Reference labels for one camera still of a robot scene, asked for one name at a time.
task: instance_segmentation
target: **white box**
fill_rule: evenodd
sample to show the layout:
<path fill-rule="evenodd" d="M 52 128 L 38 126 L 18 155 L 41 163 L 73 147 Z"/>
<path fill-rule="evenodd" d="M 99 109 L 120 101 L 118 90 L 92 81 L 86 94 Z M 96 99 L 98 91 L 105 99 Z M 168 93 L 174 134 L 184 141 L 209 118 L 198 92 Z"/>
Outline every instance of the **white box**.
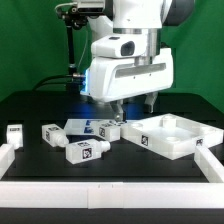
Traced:
<path fill-rule="evenodd" d="M 13 124 L 7 126 L 7 143 L 13 145 L 14 149 L 23 147 L 23 126 L 22 124 Z"/>
<path fill-rule="evenodd" d="M 94 134 L 108 142 L 120 140 L 120 126 L 110 123 L 109 121 L 92 121 L 90 126 Z"/>
<path fill-rule="evenodd" d="M 171 160 L 223 142 L 223 130 L 172 114 L 121 126 L 121 137 Z"/>

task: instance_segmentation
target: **black cable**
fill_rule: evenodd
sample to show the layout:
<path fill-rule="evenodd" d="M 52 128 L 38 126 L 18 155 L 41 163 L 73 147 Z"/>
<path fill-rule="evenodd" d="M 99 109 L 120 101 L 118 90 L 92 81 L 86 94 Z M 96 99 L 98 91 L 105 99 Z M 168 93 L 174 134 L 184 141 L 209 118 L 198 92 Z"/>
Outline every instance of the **black cable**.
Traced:
<path fill-rule="evenodd" d="M 48 82 L 48 83 L 42 83 L 35 90 L 37 90 L 38 88 L 40 88 L 42 86 L 46 86 L 46 85 L 66 85 L 66 84 L 67 84 L 67 82 Z"/>
<path fill-rule="evenodd" d="M 45 85 L 45 82 L 50 81 L 52 79 L 63 79 L 63 78 L 72 78 L 72 75 L 55 75 L 55 76 L 50 76 L 45 79 L 42 79 L 40 82 L 38 82 L 34 87 L 33 91 L 38 89 L 40 86 Z"/>

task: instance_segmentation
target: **black label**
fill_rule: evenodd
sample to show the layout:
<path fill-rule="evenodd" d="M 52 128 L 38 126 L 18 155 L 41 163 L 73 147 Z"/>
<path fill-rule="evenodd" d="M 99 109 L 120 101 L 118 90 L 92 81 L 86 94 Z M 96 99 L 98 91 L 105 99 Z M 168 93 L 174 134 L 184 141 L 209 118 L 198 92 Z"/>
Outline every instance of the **black label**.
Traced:
<path fill-rule="evenodd" d="M 49 133 L 48 131 L 46 131 L 46 139 L 47 139 L 48 141 L 50 141 L 50 133 Z"/>
<path fill-rule="evenodd" d="M 20 128 L 10 128 L 9 130 L 10 130 L 10 131 L 19 131 Z"/>
<path fill-rule="evenodd" d="M 203 139 L 198 139 L 196 141 L 196 146 L 202 146 L 203 145 Z"/>
<path fill-rule="evenodd" d="M 105 129 L 104 128 L 100 128 L 99 135 L 102 137 L 105 137 Z"/>
<path fill-rule="evenodd" d="M 142 135 L 142 141 L 141 141 L 141 143 L 143 145 L 145 145 L 145 146 L 148 146 L 148 144 L 149 144 L 149 138 L 146 137 L 146 136 L 144 136 L 144 135 Z"/>
<path fill-rule="evenodd" d="M 92 157 L 92 148 L 82 150 L 82 158 L 83 159 L 89 159 L 91 157 Z"/>
<path fill-rule="evenodd" d="M 50 131 L 57 131 L 57 130 L 60 130 L 58 127 L 53 127 L 53 128 L 48 128 L 48 130 Z"/>
<path fill-rule="evenodd" d="M 90 144 L 88 142 L 80 142 L 80 143 L 78 143 L 78 145 L 80 147 L 85 147 L 85 146 L 89 146 Z"/>

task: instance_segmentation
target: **small white block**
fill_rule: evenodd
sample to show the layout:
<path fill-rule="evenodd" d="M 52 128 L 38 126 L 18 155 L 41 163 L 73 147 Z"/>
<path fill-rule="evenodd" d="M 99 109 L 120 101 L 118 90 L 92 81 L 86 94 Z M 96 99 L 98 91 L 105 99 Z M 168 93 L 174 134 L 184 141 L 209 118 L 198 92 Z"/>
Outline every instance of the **small white block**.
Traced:
<path fill-rule="evenodd" d="M 14 149 L 23 147 L 23 127 L 21 124 L 7 126 L 7 143 L 13 145 Z"/>
<path fill-rule="evenodd" d="M 15 160 L 14 146 L 3 144 L 0 147 L 0 179 Z"/>
<path fill-rule="evenodd" d="M 210 183 L 224 183 L 224 167 L 208 148 L 197 146 L 194 160 Z"/>
<path fill-rule="evenodd" d="M 66 145 L 66 159 L 77 164 L 101 157 L 102 152 L 110 150 L 110 143 L 107 141 L 97 141 L 89 139 L 86 141 L 75 142 Z"/>
<path fill-rule="evenodd" d="M 52 147 L 59 146 L 63 148 L 69 144 L 65 131 L 56 124 L 43 125 L 42 138 Z"/>
<path fill-rule="evenodd" d="M 91 122 L 91 127 L 96 136 L 108 142 L 120 140 L 120 126 L 114 125 L 109 121 L 93 121 Z"/>

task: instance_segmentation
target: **white border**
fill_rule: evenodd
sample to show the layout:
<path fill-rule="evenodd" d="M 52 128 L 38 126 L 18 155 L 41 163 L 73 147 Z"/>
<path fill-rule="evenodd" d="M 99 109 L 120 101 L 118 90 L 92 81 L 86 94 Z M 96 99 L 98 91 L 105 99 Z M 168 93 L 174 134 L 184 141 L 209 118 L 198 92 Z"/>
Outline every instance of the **white border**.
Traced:
<path fill-rule="evenodd" d="M 224 184 L 2 182 L 0 207 L 224 208 Z"/>

